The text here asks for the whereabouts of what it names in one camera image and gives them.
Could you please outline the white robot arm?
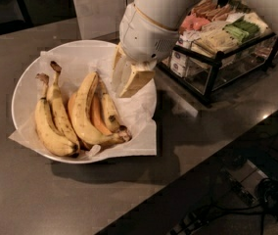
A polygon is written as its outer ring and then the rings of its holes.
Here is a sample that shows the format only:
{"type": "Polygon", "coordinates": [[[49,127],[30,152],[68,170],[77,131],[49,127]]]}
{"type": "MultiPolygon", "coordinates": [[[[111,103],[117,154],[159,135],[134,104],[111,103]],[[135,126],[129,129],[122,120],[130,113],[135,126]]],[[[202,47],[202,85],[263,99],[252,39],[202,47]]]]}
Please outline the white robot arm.
{"type": "MultiPolygon", "coordinates": [[[[134,0],[119,25],[119,44],[112,89],[119,98],[130,98],[149,81],[156,63],[167,58],[178,29],[201,0],[134,0]]],[[[278,0],[244,0],[278,35],[278,0]]]]}

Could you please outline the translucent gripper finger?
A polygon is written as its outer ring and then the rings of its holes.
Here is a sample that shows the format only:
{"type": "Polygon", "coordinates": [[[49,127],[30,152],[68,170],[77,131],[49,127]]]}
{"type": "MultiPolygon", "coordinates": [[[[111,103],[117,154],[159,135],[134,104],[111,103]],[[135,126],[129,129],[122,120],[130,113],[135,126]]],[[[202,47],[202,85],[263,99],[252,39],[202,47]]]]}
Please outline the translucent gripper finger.
{"type": "Polygon", "coordinates": [[[117,92],[118,88],[121,86],[121,77],[125,67],[130,65],[132,60],[124,53],[121,45],[116,46],[116,54],[113,62],[112,71],[112,89],[117,92]]]}

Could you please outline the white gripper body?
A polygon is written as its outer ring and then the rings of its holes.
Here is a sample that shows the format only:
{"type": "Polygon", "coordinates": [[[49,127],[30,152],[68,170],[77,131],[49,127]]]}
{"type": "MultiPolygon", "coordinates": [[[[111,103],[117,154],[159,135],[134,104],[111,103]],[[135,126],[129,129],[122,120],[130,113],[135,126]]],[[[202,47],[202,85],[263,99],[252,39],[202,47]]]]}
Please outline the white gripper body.
{"type": "Polygon", "coordinates": [[[126,56],[138,63],[167,58],[178,40],[178,31],[156,23],[134,3],[126,7],[119,25],[120,45],[126,56]]]}

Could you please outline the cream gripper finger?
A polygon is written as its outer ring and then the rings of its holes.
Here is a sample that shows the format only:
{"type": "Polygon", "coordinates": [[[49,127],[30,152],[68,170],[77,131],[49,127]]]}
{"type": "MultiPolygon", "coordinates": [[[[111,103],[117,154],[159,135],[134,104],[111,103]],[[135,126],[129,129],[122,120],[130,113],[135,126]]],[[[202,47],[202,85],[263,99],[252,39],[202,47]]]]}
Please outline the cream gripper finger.
{"type": "Polygon", "coordinates": [[[147,63],[126,64],[122,70],[121,81],[117,88],[119,98],[130,98],[147,85],[155,72],[147,63]]]}

